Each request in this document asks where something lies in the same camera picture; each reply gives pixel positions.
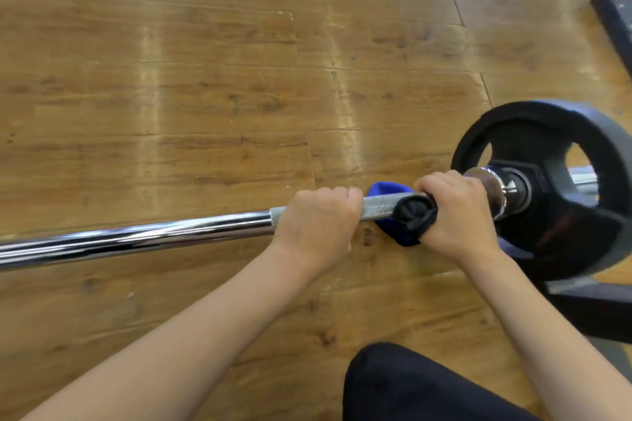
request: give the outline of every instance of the barbell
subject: barbell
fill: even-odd
[[[567,169],[573,143],[590,166]],[[488,144],[490,161],[478,166]],[[533,280],[595,273],[632,252],[632,137],[594,108],[542,100],[492,108],[463,135],[451,168],[483,182],[501,246]],[[366,197],[361,221],[392,217],[411,196]],[[283,210],[15,241],[0,245],[0,269],[271,235]]]

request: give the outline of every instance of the person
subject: person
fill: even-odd
[[[421,241],[455,260],[494,309],[549,416],[632,419],[628,381],[500,250],[482,184],[449,171],[420,178],[415,189],[432,194],[438,206],[437,221]],[[281,310],[348,253],[362,203],[358,188],[298,192],[268,248],[235,277],[73,381],[24,420],[191,419]],[[378,343],[363,348],[350,364],[343,419],[537,418],[421,354]]]

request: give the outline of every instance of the dark pant leg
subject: dark pant leg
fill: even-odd
[[[448,368],[403,346],[362,348],[344,379],[343,421],[535,421]]]

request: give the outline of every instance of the person's right arm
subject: person's right arm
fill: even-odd
[[[552,419],[632,419],[632,384],[500,250],[480,181],[449,171],[420,178],[415,189],[438,206],[420,240],[455,260],[492,307]]]

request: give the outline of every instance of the hand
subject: hand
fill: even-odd
[[[500,248],[483,183],[455,170],[433,173],[415,182],[415,190],[437,202],[437,221],[420,241],[452,258],[462,269],[493,257]]]
[[[362,205],[359,188],[301,190],[281,214],[270,248],[289,255],[309,283],[349,252]]]

